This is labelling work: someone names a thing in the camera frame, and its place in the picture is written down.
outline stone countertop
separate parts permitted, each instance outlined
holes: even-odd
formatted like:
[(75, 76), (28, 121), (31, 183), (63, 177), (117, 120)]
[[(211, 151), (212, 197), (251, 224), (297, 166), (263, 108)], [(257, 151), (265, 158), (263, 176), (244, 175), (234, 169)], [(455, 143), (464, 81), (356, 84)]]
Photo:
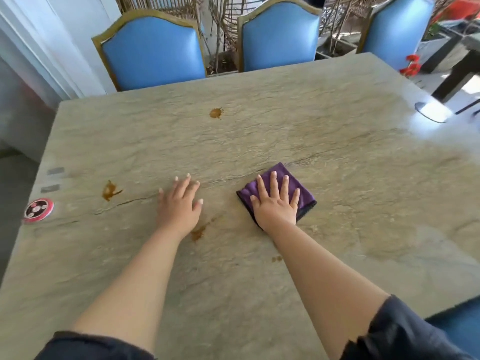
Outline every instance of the stone countertop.
[(465, 38), (462, 39), (462, 43), (468, 49), (480, 52), (480, 32), (465, 36)]
[[(279, 161), (318, 201), (299, 226), (420, 315), (478, 295), (480, 139), (419, 115), (417, 101), (434, 99), (357, 54), (63, 102), (30, 197), (55, 209), (21, 226), (0, 358), (31, 359), (68, 328), (152, 232), (158, 188), (187, 172), (202, 182), (203, 236), (178, 250), (160, 359), (326, 358), (235, 194)], [(108, 180), (123, 189), (110, 202)]]

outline blue upholstered chair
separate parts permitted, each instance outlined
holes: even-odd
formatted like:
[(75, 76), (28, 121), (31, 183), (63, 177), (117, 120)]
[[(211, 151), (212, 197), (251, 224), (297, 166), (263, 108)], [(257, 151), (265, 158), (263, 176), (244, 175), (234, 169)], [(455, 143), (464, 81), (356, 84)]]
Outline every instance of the blue upholstered chair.
[(387, 0), (370, 9), (357, 53), (370, 52), (399, 71), (427, 29), (434, 0)]
[(206, 76), (195, 21), (132, 10), (92, 41), (118, 91)]
[(435, 314), (425, 321), (443, 330), (454, 345), (480, 359), (480, 296)]
[(267, 0), (239, 16), (239, 71), (313, 61), (321, 13), (303, 0)]

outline coffee stain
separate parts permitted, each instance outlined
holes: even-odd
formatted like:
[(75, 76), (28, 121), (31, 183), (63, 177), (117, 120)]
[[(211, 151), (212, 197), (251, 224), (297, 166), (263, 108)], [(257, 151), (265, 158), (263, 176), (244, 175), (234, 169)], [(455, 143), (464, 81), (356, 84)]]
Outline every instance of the coffee stain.
[(205, 232), (205, 229), (207, 228), (207, 226), (209, 224), (211, 224), (212, 222), (214, 222), (218, 217), (214, 217), (212, 218), (210, 221), (208, 221), (207, 223), (203, 224), (202, 226), (200, 226), (198, 229), (196, 230), (193, 230), (192, 232), (190, 232), (191, 234), (191, 240), (193, 242), (196, 242), (198, 241), (199, 239), (201, 239), (204, 235), (204, 232)]
[(116, 196), (117, 194), (120, 194), (123, 192), (123, 189), (119, 190), (118, 192), (115, 192), (116, 189), (117, 189), (117, 186), (113, 184), (111, 180), (109, 180), (107, 184), (105, 184), (105, 187), (103, 188), (102, 198), (105, 201), (110, 202), (110, 199), (113, 196)]
[(212, 111), (210, 111), (210, 117), (213, 119), (219, 119), (223, 112), (223, 108), (221, 107), (214, 108)]

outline finger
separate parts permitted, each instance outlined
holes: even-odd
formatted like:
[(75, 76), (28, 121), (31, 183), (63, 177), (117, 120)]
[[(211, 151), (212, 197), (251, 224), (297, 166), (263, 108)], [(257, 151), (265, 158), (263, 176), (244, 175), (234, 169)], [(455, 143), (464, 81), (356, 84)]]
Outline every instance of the finger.
[(186, 190), (185, 195), (183, 197), (188, 197), (192, 201), (195, 198), (195, 193), (197, 192), (198, 188), (200, 187), (200, 182), (196, 181), (195, 183), (191, 184)]
[(175, 188), (175, 193), (173, 194), (176, 198), (183, 198), (185, 194), (185, 190), (187, 189), (188, 185), (190, 184), (190, 173), (187, 173), (185, 179), (178, 183), (177, 187)]
[(290, 177), (288, 175), (284, 175), (282, 188), (280, 189), (280, 199), (286, 203), (289, 203), (289, 182)]
[(170, 192), (168, 193), (168, 196), (169, 197), (173, 197), (174, 193), (175, 193), (175, 189), (177, 188), (178, 186), (178, 183), (179, 183), (179, 178), (176, 176), (175, 179), (173, 179), (173, 184), (172, 184), (172, 187), (170, 189)]
[(251, 205), (253, 206), (254, 210), (256, 210), (257, 208), (260, 207), (260, 201), (258, 200), (257, 197), (250, 196), (250, 201), (251, 201)]
[(258, 188), (258, 195), (260, 196), (260, 200), (265, 200), (268, 198), (268, 192), (265, 188), (265, 183), (262, 177), (257, 175), (257, 188)]
[(200, 217), (200, 213), (202, 211), (203, 205), (204, 205), (204, 199), (203, 198), (196, 201), (195, 204), (193, 205), (193, 212), (195, 212), (198, 215), (198, 217)]
[(277, 182), (277, 172), (274, 170), (270, 173), (270, 197), (279, 199), (279, 183)]
[(297, 188), (295, 192), (293, 192), (292, 201), (290, 202), (290, 207), (295, 209), (295, 211), (297, 211), (297, 208), (298, 208), (299, 198), (300, 198), (300, 188)]

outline microfiber cloth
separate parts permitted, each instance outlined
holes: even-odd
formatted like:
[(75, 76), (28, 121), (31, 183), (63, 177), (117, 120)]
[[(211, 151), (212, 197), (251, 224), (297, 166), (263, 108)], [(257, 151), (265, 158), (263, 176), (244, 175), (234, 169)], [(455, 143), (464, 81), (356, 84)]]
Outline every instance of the microfiber cloth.
[[(313, 195), (308, 191), (307, 188), (303, 187), (303, 185), (288, 171), (287, 168), (282, 163), (278, 163), (268, 169), (265, 173), (261, 174), (261, 178), (265, 184), (265, 188), (270, 194), (270, 174), (276, 170), (276, 180), (278, 182), (278, 189), (282, 187), (283, 176), (289, 176), (288, 180), (288, 201), (290, 202), (293, 196), (293, 193), (297, 188), (300, 188), (300, 198), (298, 199), (298, 210), (297, 210), (297, 221), (299, 221), (302, 217), (304, 217), (307, 212), (309, 212), (316, 204), (317, 201), (313, 197)], [(252, 205), (252, 201), (250, 200), (250, 196), (257, 196), (258, 195), (258, 188), (257, 188), (257, 181), (254, 180), (248, 183), (243, 189), (237, 190), (237, 196), (242, 201), (243, 205), (247, 208), (250, 216), (258, 225), (257, 221), (255, 220), (254, 215), (254, 207)]]

